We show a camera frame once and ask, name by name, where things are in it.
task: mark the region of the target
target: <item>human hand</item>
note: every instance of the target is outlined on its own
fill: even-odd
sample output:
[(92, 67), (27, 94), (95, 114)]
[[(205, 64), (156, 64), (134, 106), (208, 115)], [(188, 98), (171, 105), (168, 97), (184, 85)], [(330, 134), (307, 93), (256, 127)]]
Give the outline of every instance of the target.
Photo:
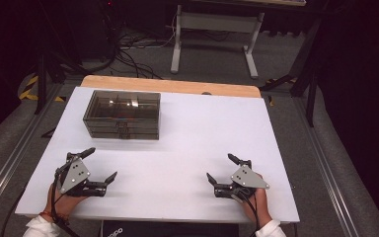
[[(41, 214), (41, 217), (47, 220), (48, 222), (54, 222), (51, 217), (51, 194), (52, 194), (53, 185), (50, 185), (47, 195), (47, 204), (44, 211)], [(76, 205), (79, 204), (82, 200), (87, 197), (72, 197), (67, 195), (62, 195), (58, 189), (55, 189), (54, 201), (55, 210), (59, 217), (67, 219), (70, 213), (75, 209)]]
[(242, 202), (242, 208), (245, 211), (245, 214), (260, 228), (264, 227), (266, 224), (268, 224), (270, 221), (272, 221), (272, 217), (270, 216), (267, 208), (267, 200), (266, 200), (266, 192), (265, 189), (257, 189), (255, 191), (255, 194), (249, 197), (249, 202), (251, 205), (256, 209), (256, 214), (258, 217), (258, 223), (257, 219), (255, 217), (255, 213), (252, 211), (251, 207), (246, 201)]

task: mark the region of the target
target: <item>white sleeve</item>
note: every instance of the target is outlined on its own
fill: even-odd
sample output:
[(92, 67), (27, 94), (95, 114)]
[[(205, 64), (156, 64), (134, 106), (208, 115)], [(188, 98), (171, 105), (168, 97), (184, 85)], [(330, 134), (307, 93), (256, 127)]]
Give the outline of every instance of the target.
[(60, 228), (56, 224), (47, 222), (41, 216), (32, 219), (27, 227), (29, 229), (23, 237), (57, 237), (60, 234)]
[(272, 220), (255, 233), (257, 237), (285, 237), (278, 220)]

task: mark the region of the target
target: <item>white tabletop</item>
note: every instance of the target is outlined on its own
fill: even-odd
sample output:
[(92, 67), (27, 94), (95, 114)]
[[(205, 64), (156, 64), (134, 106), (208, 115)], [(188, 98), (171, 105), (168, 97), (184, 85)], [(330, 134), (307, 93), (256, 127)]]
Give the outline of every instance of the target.
[(89, 180), (102, 182), (113, 172), (118, 174), (105, 197), (87, 198), (72, 216), (248, 222), (235, 200), (214, 196), (206, 177), (208, 172), (218, 183), (230, 184), (238, 169), (227, 158), (232, 153), (252, 160), (253, 170), (269, 183), (272, 217), (299, 221), (263, 99), (162, 93), (159, 140), (101, 139), (92, 138), (82, 121), (94, 90), (75, 89), (16, 213), (41, 212), (54, 171), (65, 163), (67, 152), (96, 147), (84, 159), (91, 172)]

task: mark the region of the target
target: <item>gray floor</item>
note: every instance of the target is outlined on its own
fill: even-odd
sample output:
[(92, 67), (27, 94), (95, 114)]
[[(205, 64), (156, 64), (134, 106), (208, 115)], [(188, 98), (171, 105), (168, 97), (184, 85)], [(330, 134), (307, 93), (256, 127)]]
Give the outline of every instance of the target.
[[(180, 72), (176, 75), (169, 72), (173, 51), (171, 44), (159, 48), (130, 49), (127, 52), (136, 62), (150, 65), (164, 79), (262, 86), (266, 79), (276, 79), (288, 72), (303, 39), (303, 36), (270, 38), (266, 34), (260, 34), (254, 50), (259, 80), (250, 78), (242, 54), (242, 45), (248, 40), (248, 35), (231, 34), (221, 42), (200, 35), (186, 35), (183, 38)], [(85, 66), (96, 64), (98, 62), (88, 62)], [(112, 68), (96, 74), (135, 76), (132, 68), (118, 61)], [(114, 69), (131, 72), (118, 73)], [(80, 82), (81, 77), (69, 76), (58, 96), (68, 98)], [(305, 98), (291, 98), (287, 93), (289, 87), (290, 85), (282, 85), (276, 91), (263, 92), (263, 97), (267, 99), (267, 96), (272, 96), (273, 99), (274, 105), (267, 103), (267, 108), (293, 186), (300, 215), (298, 236), (379, 236), (379, 212), (357, 176), (326, 114), (322, 95), (318, 92), (315, 128), (310, 128), (304, 122)], [(26, 152), (20, 154), (20, 163), (16, 164), (15, 172), (8, 177), (9, 183), (0, 194), (0, 231), (5, 216), (29, 180), (49, 141), (40, 136), (57, 126), (65, 105), (64, 102), (50, 103)], [(14, 155), (13, 150), (31, 120), (37, 117), (34, 116), (35, 108), (36, 101), (23, 100), (0, 125), (0, 171), (9, 157)], [(24, 216), (12, 214), (6, 236), (22, 236), (28, 221)], [(73, 219), (71, 227), (81, 236), (97, 236), (100, 222)], [(241, 225), (240, 236), (249, 236), (252, 227)], [(284, 225), (282, 228), (287, 236), (294, 236), (293, 225)]]

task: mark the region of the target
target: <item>dark background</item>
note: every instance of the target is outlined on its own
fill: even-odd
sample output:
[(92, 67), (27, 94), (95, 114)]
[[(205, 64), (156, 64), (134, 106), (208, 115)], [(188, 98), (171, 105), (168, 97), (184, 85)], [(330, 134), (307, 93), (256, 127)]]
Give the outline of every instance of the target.
[[(120, 2), (124, 5), (118, 9), (117, 1), (98, 4), (109, 2), (114, 3), (109, 8), (114, 11), (111, 16), (120, 16), (110, 20), (126, 21), (158, 37), (165, 33), (163, 26), (172, 22), (176, 8), (171, 1), (139, 3), (141, 12), (146, 14), (135, 15), (129, 14), (135, 8), (127, 1)], [(331, 1), (330, 8), (336, 8), (340, 2)], [(38, 54), (45, 46), (77, 63), (107, 55), (110, 25), (98, 4), (91, 0), (0, 2), (0, 122), (20, 104), (20, 83), (36, 71)], [(323, 4), (309, 1), (309, 5), (319, 8)], [(229, 9), (190, 7), (195, 11), (229, 13)], [(234, 9), (235, 14), (249, 12), (246, 8)], [(150, 14), (155, 20), (147, 24)], [(265, 15), (262, 31), (298, 35), (307, 32), (312, 19), (306, 15), (270, 13)], [(328, 114), (379, 208), (379, 1), (356, 1), (348, 11), (324, 18), (306, 68), (319, 68), (319, 85)]]

